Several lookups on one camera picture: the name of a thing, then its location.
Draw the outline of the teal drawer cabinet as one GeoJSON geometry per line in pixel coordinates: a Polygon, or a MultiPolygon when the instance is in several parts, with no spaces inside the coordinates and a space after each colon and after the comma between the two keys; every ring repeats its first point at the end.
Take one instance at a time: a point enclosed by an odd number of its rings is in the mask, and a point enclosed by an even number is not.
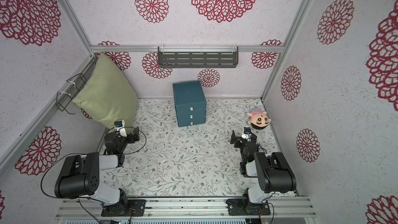
{"type": "Polygon", "coordinates": [[[173,94],[179,127],[205,123],[207,100],[199,81],[175,83],[173,94]]]}

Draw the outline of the teal top drawer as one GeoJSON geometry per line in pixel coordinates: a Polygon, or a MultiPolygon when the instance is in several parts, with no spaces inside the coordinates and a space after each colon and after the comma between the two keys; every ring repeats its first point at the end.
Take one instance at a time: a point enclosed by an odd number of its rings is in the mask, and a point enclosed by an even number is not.
{"type": "Polygon", "coordinates": [[[175,109],[176,112],[186,112],[186,111],[206,111],[206,101],[203,102],[195,102],[195,103],[186,103],[186,104],[176,104],[175,109]]]}

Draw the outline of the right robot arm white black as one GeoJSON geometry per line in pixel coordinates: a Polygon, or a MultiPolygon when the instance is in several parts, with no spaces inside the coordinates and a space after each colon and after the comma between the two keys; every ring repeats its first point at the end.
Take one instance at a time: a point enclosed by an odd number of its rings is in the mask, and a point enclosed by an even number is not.
{"type": "Polygon", "coordinates": [[[239,171],[246,178],[255,178],[257,184],[247,188],[240,199],[228,199],[230,216],[270,215],[273,206],[268,202],[275,193],[285,194],[296,190],[296,178],[282,152],[267,153],[257,142],[250,128],[241,136],[232,132],[230,143],[241,155],[239,171]]]}

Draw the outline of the teal bottom drawer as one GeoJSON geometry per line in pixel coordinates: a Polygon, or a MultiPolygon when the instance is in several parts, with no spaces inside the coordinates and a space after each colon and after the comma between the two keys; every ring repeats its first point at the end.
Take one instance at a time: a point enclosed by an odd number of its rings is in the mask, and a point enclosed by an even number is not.
{"type": "Polygon", "coordinates": [[[206,121],[205,118],[187,118],[187,119],[177,119],[177,123],[179,127],[187,127],[191,125],[198,125],[198,124],[204,124],[206,121]]]}

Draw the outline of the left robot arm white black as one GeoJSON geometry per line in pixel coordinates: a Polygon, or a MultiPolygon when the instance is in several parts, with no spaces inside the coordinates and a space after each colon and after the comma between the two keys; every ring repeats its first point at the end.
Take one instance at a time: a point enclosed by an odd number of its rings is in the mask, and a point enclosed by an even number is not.
{"type": "Polygon", "coordinates": [[[115,127],[105,135],[104,154],[91,152],[65,158],[55,184],[55,195],[61,199],[87,199],[100,203],[102,217],[142,217],[146,200],[130,200],[121,188],[113,188],[100,180],[100,171],[121,168],[128,144],[140,140],[138,127],[126,133],[126,127],[115,127]]]}

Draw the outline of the teal drawer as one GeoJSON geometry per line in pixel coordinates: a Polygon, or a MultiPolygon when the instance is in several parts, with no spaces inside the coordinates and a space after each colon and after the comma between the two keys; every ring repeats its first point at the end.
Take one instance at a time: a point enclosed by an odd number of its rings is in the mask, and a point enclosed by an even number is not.
{"type": "Polygon", "coordinates": [[[180,111],[177,112],[177,119],[179,121],[205,121],[206,118],[206,112],[205,111],[180,111]]]}
{"type": "Polygon", "coordinates": [[[186,112],[186,111],[206,111],[206,101],[203,102],[195,102],[195,103],[186,103],[186,104],[176,104],[175,109],[176,112],[186,112]]]}
{"type": "Polygon", "coordinates": [[[177,119],[177,123],[179,127],[187,127],[191,125],[198,125],[198,124],[204,124],[206,121],[205,118],[187,118],[187,119],[177,119]]]}

